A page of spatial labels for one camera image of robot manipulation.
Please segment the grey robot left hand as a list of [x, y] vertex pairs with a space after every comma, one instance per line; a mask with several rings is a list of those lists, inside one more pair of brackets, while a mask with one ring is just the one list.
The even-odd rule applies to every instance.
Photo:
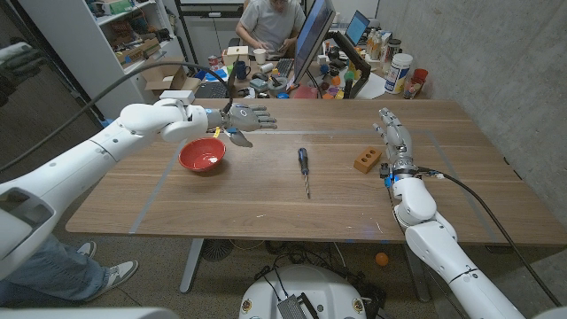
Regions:
[[206, 115], [208, 129], [223, 128], [230, 141], [241, 147], [253, 147], [244, 132], [277, 128], [276, 119], [267, 112], [264, 105], [233, 104], [227, 112], [221, 109], [206, 109]]

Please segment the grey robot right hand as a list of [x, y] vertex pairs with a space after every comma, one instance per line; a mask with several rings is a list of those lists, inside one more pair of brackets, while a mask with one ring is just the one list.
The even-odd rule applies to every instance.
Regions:
[[379, 110], [383, 127], [374, 123], [375, 131], [383, 138], [386, 156], [392, 164], [392, 173], [399, 178], [413, 177], [417, 167], [413, 162], [413, 143], [408, 130], [388, 108]]

